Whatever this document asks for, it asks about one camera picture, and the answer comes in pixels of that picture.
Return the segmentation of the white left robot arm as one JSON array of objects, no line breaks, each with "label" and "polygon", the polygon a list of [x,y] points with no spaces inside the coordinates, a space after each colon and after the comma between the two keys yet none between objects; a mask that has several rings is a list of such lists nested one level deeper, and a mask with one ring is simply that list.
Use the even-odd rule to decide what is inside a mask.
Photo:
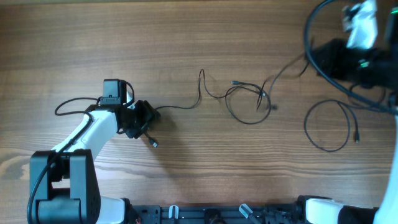
[{"label": "white left robot arm", "polygon": [[127,81],[105,79],[102,96],[81,114],[82,122],[66,140],[30,158],[28,223],[141,223],[128,199],[100,195],[94,161],[115,135],[147,134],[160,113],[136,100]]}]

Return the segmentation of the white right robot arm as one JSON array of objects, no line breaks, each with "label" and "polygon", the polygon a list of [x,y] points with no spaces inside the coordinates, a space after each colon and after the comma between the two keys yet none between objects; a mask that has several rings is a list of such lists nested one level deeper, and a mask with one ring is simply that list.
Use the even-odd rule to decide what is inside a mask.
[{"label": "white right robot arm", "polygon": [[314,20],[330,7],[331,1],[323,1],[308,15],[303,49],[317,75],[340,92],[331,104],[345,116],[348,134],[354,139],[347,152],[337,148],[331,153],[365,169],[365,174],[345,180],[346,188],[336,199],[306,199],[304,219],[309,223],[396,223],[397,44],[375,48],[377,7],[365,1],[343,9],[346,38],[313,47]]}]

